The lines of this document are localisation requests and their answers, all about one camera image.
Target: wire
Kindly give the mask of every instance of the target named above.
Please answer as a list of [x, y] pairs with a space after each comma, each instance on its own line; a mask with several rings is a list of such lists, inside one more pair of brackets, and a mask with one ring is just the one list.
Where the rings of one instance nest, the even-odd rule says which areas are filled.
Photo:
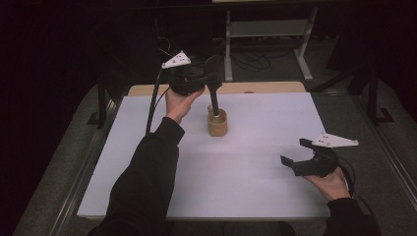
[[169, 51], [169, 50], [171, 50], [171, 42], [169, 42], [169, 39], [168, 38], [166, 38], [166, 37], [163, 37], [163, 36], [159, 36], [158, 37], [158, 39], [165, 39], [166, 40], [166, 42], [168, 42], [168, 49], [167, 49], [167, 51]]
[[377, 225], [378, 228], [378, 235], [382, 235], [381, 234], [381, 226], [380, 223], [378, 222], [377, 216], [374, 214], [374, 211], [371, 209], [371, 206], [360, 196], [356, 193], [355, 191], [355, 182], [356, 182], [356, 174], [355, 174], [355, 169], [353, 168], [352, 164], [345, 158], [343, 157], [339, 157], [340, 159], [342, 159], [350, 168], [351, 172], [352, 172], [352, 189], [353, 189], [353, 195], [362, 202], [362, 204], [364, 204], [364, 206], [368, 209], [369, 213], [371, 214], [371, 216], [373, 217], [375, 224]]
[[168, 52], [166, 52], [166, 51], [164, 51], [164, 50], [162, 50], [162, 49], [160, 49], [160, 48], [158, 48], [158, 50], [159, 50], [159, 51], [161, 51], [161, 52], [163, 52], [163, 53], [165, 53], [166, 55], [168, 55], [168, 56], [170, 56], [170, 57], [173, 57], [173, 56], [174, 56], [174, 55], [169, 54]]
[[156, 104], [155, 104], [155, 107], [154, 108], [156, 108], [157, 107], [157, 105], [159, 104], [159, 101], [160, 101], [160, 99], [169, 91], [169, 89], [171, 89], [170, 87], [168, 87], [161, 95], [160, 95], [160, 97], [159, 97], [159, 99], [157, 100], [157, 102], [156, 102]]
[[155, 85], [153, 87], [153, 94], [152, 94], [152, 99], [150, 101], [150, 107], [149, 107], [149, 115], [148, 115], [146, 135], [150, 133], [150, 126], [152, 124], [153, 113], [155, 111], [155, 101], [156, 101], [157, 91], [159, 90], [160, 73], [161, 72], [162, 72], [162, 68], [159, 69], [159, 73], [157, 74], [156, 82], [155, 82]]

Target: metal stand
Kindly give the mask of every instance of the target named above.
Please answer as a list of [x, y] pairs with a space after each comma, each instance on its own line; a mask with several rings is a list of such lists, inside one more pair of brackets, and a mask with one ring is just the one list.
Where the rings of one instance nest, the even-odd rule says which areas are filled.
[[226, 16], [226, 53], [224, 57], [225, 80], [232, 82], [232, 66], [230, 58], [230, 38], [248, 36], [303, 36], [300, 47], [294, 50], [298, 65], [303, 73], [304, 79], [313, 79], [309, 67], [304, 60], [304, 53], [310, 39], [314, 21], [319, 8], [313, 8], [307, 20], [282, 20], [282, 21], [257, 21], [257, 22], [230, 22], [230, 11]]
[[304, 80], [306, 80], [307, 82], [311, 81], [313, 79], [313, 76], [310, 73], [306, 60], [304, 60], [304, 52], [306, 51], [307, 43], [309, 42], [310, 35], [312, 33], [312, 29], [314, 25], [314, 21], [316, 19], [318, 11], [319, 11], [319, 8], [313, 8], [310, 14], [309, 22], [307, 23], [306, 29], [304, 30], [303, 42], [301, 43], [299, 49], [294, 50], [295, 57], [297, 58], [297, 61], [298, 61], [298, 65], [300, 66], [301, 72], [303, 73]]

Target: black object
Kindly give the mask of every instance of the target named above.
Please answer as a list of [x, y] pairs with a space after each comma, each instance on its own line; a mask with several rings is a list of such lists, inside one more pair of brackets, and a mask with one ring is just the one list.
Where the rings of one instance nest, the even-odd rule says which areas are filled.
[[211, 106], [214, 116], [218, 116], [217, 89], [221, 87], [221, 79], [218, 75], [221, 57], [219, 55], [211, 56], [205, 62], [205, 72], [203, 75], [189, 75], [189, 66], [173, 68], [174, 77], [169, 80], [169, 86], [178, 94], [188, 95], [194, 91], [203, 89], [208, 86]]
[[292, 168], [295, 176], [319, 175], [325, 177], [338, 166], [338, 156], [330, 147], [314, 146], [312, 141], [306, 139], [300, 139], [300, 146], [312, 149], [313, 158], [294, 162], [290, 158], [281, 156], [281, 163]]

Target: person's left hand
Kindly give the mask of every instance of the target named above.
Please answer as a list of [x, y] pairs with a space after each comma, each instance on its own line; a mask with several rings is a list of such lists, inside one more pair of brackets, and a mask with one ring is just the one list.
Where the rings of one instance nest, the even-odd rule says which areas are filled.
[[199, 97], [205, 89], [195, 91], [187, 96], [180, 95], [171, 88], [166, 92], [166, 117], [171, 118], [178, 124], [181, 123], [182, 118], [187, 115], [191, 109], [191, 104]]

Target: black cable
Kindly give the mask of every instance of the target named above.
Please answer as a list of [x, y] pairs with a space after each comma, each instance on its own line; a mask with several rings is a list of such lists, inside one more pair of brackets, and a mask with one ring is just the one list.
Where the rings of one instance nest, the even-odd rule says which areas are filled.
[[359, 201], [362, 202], [362, 204], [368, 209], [368, 212], [371, 214], [371, 216], [374, 218], [375, 224], [378, 227], [378, 235], [381, 236], [381, 226], [380, 223], [378, 222], [377, 216], [374, 214], [374, 211], [371, 209], [371, 206], [360, 196], [356, 193], [355, 191], [355, 182], [356, 182], [356, 174], [355, 174], [355, 169], [353, 168], [352, 164], [347, 161], [347, 159], [343, 158], [343, 157], [339, 157], [340, 159], [342, 159], [350, 168], [351, 172], [352, 172], [352, 188], [353, 188], [353, 195], [354, 197], [356, 197]]
[[156, 82], [153, 87], [153, 94], [152, 94], [152, 99], [150, 101], [146, 134], [150, 133], [150, 125], [152, 124], [153, 113], [155, 112], [155, 101], [156, 101], [157, 91], [159, 90], [161, 72], [162, 72], [162, 68], [159, 69], [159, 73], [157, 74]]
[[170, 87], [168, 87], [159, 97], [159, 99], [157, 100], [156, 104], [155, 104], [155, 109], [157, 107], [157, 104], [159, 103], [160, 99], [168, 92], [168, 90], [171, 89]]

